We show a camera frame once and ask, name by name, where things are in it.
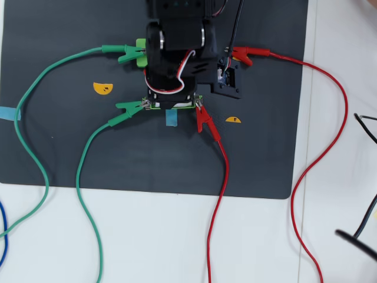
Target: blue wire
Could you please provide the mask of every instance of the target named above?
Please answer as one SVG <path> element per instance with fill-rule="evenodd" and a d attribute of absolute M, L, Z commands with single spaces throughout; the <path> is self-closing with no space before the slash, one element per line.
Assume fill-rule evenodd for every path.
<path fill-rule="evenodd" d="M 4 231 L 6 231 L 8 229 L 8 223 L 6 221 L 5 209 L 2 206 L 1 202 L 0 202 L 0 210 L 1 210 L 3 221 L 4 221 Z M 4 248 L 4 253 L 2 254 L 2 258 L 0 260 L 0 267 L 4 263 L 4 260 L 5 260 L 5 257 L 6 257 L 6 253 L 8 252 L 8 234 L 4 236 L 4 240 L 5 240 L 5 248 Z"/>

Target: robotic arm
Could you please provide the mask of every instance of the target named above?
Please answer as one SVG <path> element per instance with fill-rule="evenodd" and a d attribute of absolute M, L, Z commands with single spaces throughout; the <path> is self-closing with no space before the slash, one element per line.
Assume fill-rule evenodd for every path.
<path fill-rule="evenodd" d="M 145 79 L 148 99 L 161 109 L 194 106 L 198 84 L 211 92 L 241 98 L 237 62 L 218 53 L 213 17 L 223 0 L 150 0 Z"/>

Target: black wire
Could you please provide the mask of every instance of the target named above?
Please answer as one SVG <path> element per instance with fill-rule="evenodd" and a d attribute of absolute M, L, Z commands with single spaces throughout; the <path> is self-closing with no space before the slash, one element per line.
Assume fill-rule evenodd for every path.
<path fill-rule="evenodd" d="M 375 261 L 377 261 L 377 252 L 375 252 L 373 249 L 362 243 L 361 241 L 357 240 L 355 237 L 351 236 L 350 234 L 347 234 L 344 231 L 336 230 L 335 234 L 342 239 L 346 240 L 347 242 L 351 243 L 355 247 L 362 250 L 364 253 L 369 255 L 371 258 L 373 258 Z"/>
<path fill-rule="evenodd" d="M 358 238 L 360 236 L 361 232 L 363 232 L 363 230 L 365 228 L 365 225 L 368 222 L 369 217 L 371 217 L 371 214 L 372 214 L 373 209 L 375 208 L 376 204 L 377 204 L 377 195 L 375 196 L 375 198 L 373 199 L 371 205 L 369 206 L 368 210 L 366 211 L 366 214 L 364 216 L 363 221 L 360 224 L 359 229 L 353 235 L 355 238 Z"/>
<path fill-rule="evenodd" d="M 244 3 L 244 0 L 241 0 L 240 5 L 238 6 L 237 17 L 236 17 L 236 21 L 234 22 L 232 38 L 230 40 L 229 49 L 228 49 L 228 58 L 231 57 L 232 53 L 233 53 L 234 42 L 236 40 L 236 33 L 237 33 L 237 29 L 238 29 L 238 23 L 240 22 L 243 3 Z"/>
<path fill-rule="evenodd" d="M 360 125 L 363 127 L 364 131 L 368 134 L 368 136 L 375 142 L 377 143 L 376 137 L 369 131 L 369 129 L 365 126 L 364 122 L 361 120 L 361 118 L 366 118 L 366 119 L 371 119 L 371 120 L 376 120 L 376 118 L 369 117 L 369 116 L 359 116 L 357 113 L 354 114 L 356 120 L 360 123 Z"/>

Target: green wire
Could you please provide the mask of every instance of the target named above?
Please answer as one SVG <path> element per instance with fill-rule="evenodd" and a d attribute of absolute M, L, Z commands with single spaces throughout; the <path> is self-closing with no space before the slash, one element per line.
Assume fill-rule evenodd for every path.
<path fill-rule="evenodd" d="M 46 190 L 45 190 L 44 196 L 43 196 L 42 200 L 40 201 L 40 203 L 32 211 L 30 211 L 30 213 L 28 213 L 24 217 L 21 217 L 20 219 L 18 219 L 6 231 L 4 231 L 3 233 L 1 233 L 0 234 L 0 238 L 3 237 L 3 236 L 5 236 L 5 235 L 7 235 L 8 233 L 10 233 L 10 231 L 12 231 L 18 224 L 20 224 L 22 221 L 24 221 L 24 220 L 28 219 L 30 216 L 32 216 L 43 205 L 43 203 L 45 202 L 45 200 L 46 200 L 46 198 L 48 196 L 48 191 L 49 191 L 49 181 L 48 181 L 47 172 L 44 169 L 44 167 L 41 164 L 41 162 L 38 160 L 38 158 L 35 156 L 35 154 L 32 152 L 32 150 L 26 144 L 24 138 L 22 137 L 22 135 L 21 135 L 21 133 L 19 131 L 19 127 L 18 127 L 18 113 L 20 112 L 22 105 L 24 104 L 25 100 L 29 97 L 29 95 L 32 93 L 33 89 L 39 84 L 39 82 L 43 79 L 43 77 L 48 72 L 50 72 L 52 69 L 54 69 L 57 66 L 60 66 L 60 65 L 62 65 L 64 63 L 66 63 L 68 61 L 71 61 L 71 60 L 74 60 L 74 59 L 77 59 L 77 58 L 80 58 L 80 57 L 84 57 L 84 56 L 90 55 L 90 54 L 95 53 L 95 52 L 101 52 L 101 51 L 102 51 L 101 47 L 93 48 L 93 49 L 90 49 L 90 50 L 87 50 L 87 51 L 84 51 L 84 52 L 81 52 L 81 53 L 69 56 L 69 57 L 67 57 L 65 59 L 62 59 L 62 60 L 56 62 L 55 64 L 49 66 L 33 82 L 33 84 L 30 86 L 30 88 L 28 89 L 28 91 L 24 94 L 24 96 L 21 98 L 20 102 L 18 103 L 17 108 L 16 108 L 16 113 L 15 113 L 15 119 L 14 119 L 14 127 L 15 127 L 15 130 L 16 130 L 16 134 L 17 134 L 17 137 L 18 137 L 19 141 L 21 142 L 21 144 L 25 148 L 25 150 L 33 158 L 34 162 L 38 165 L 40 171 L 42 172 L 43 178 L 44 178 L 45 184 L 46 184 Z M 94 223 L 94 220 L 91 217 L 91 215 L 89 214 L 89 211 L 86 208 L 86 206 L 84 204 L 84 201 L 83 201 L 83 199 L 81 197 L 80 188 L 79 187 L 77 187 L 77 195 L 78 195 L 78 198 L 80 199 L 82 207 L 84 208 L 85 212 L 87 213 L 87 215 L 88 215 L 88 217 L 89 217 L 89 219 L 90 219 L 90 221 L 91 221 L 91 223 L 93 225 L 93 228 L 95 230 L 95 233 L 96 233 L 96 236 L 97 236 L 97 239 L 98 239 L 98 245 L 100 246 L 100 274 L 99 274 L 98 280 L 97 280 L 97 282 L 99 282 L 100 279 L 101 279 L 101 276 L 102 276 L 102 244 L 101 244 L 101 239 L 100 239 L 100 236 L 99 236 L 99 233 L 98 233 L 98 229 L 97 229 L 97 227 L 96 227 L 96 225 Z"/>
<path fill-rule="evenodd" d="M 100 233 L 98 231 L 98 228 L 94 222 L 94 219 L 93 217 L 90 215 L 90 212 L 87 208 L 87 206 L 85 205 L 84 203 L 84 200 L 82 199 L 82 196 L 81 196 L 81 192 L 80 192 L 80 174 L 81 174 L 81 169 L 82 169 L 82 165 L 84 164 L 84 160 L 85 160 L 85 157 L 87 155 L 87 152 L 88 152 L 88 149 L 90 147 L 90 144 L 91 142 L 93 141 L 93 139 L 96 137 L 96 135 L 98 135 L 101 131 L 103 131 L 104 129 L 106 129 L 107 127 L 110 127 L 109 124 L 105 124 L 103 125 L 102 127 L 100 127 L 99 129 L 97 129 L 89 138 L 87 144 L 85 145 L 85 148 L 84 148 L 84 151 L 82 153 L 82 156 L 81 156 L 81 159 L 80 159 L 80 163 L 78 165 L 78 168 L 77 168 L 77 173 L 76 173 L 76 190 L 77 190 L 77 196 L 78 196 L 78 199 L 80 200 L 81 202 L 81 205 L 82 205 L 82 208 L 84 208 L 85 210 L 85 213 L 87 214 L 90 222 L 92 223 L 92 226 L 93 226 L 93 229 L 94 229 L 94 232 L 95 232 L 95 235 L 97 237 L 97 241 L 98 241 L 98 249 L 100 250 L 100 272 L 98 274 L 98 279 L 97 279 L 97 283 L 100 283 L 101 281 L 101 277 L 102 277 L 102 272 L 103 272 L 103 267 L 104 267 L 104 263 L 103 263 L 103 251 L 102 251 L 102 242 L 101 242 L 101 237 L 100 237 Z"/>

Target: black mat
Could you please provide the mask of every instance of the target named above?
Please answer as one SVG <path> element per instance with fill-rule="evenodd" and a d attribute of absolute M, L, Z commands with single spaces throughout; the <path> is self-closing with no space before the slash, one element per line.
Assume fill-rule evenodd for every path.
<path fill-rule="evenodd" d="M 229 43 L 238 1 L 216 19 L 219 48 Z M 247 0 L 236 45 L 269 47 L 303 58 L 307 0 Z M 58 59 L 102 44 L 131 44 L 144 37 L 145 1 L 5 0 L 0 106 L 16 107 L 38 74 Z M 258 58 L 243 72 L 243 99 L 199 88 L 229 155 L 228 196 L 283 199 L 292 188 L 302 68 Z M 93 82 L 113 83 L 108 96 Z M 75 185 L 90 134 L 120 112 L 117 102 L 146 95 L 135 63 L 94 56 L 66 64 L 43 79 L 25 105 L 22 134 L 40 157 L 53 186 Z M 242 123 L 226 123 L 236 116 Z M 0 120 L 0 182 L 43 185 L 13 123 Z M 164 112 L 144 111 L 92 144 L 82 187 L 218 195 L 223 159 L 208 133 L 197 134 L 193 111 L 180 111 L 178 127 Z"/>

